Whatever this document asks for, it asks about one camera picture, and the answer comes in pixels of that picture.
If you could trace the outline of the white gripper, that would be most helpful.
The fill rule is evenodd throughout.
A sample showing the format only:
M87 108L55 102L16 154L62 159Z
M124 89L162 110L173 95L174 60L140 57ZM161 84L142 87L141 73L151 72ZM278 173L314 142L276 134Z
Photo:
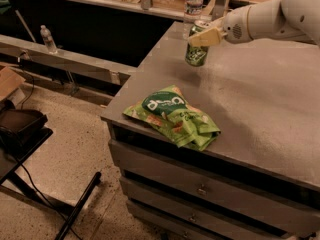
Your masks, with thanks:
M193 34L188 43L193 47L214 46L221 43L223 38L230 43L246 43L251 40L248 32L248 12L250 7L244 6L234 9L226 16L207 22L206 29Z

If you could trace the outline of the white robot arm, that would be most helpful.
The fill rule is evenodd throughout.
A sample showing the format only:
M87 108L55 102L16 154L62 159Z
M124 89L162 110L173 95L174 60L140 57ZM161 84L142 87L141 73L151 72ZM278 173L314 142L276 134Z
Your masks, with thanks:
M210 22L188 43L213 46L222 40L238 44L264 38L320 45L320 0L269 0L243 6Z

